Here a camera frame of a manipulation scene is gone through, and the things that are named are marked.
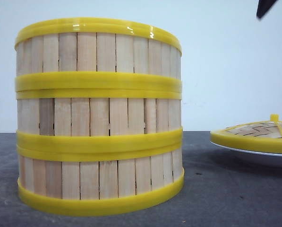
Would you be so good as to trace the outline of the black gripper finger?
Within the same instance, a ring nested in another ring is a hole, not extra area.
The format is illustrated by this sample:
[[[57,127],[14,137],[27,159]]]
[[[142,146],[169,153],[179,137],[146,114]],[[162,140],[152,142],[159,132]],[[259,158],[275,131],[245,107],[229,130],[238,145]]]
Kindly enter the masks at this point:
[[[262,18],[277,0],[259,0],[257,5],[256,17]]]

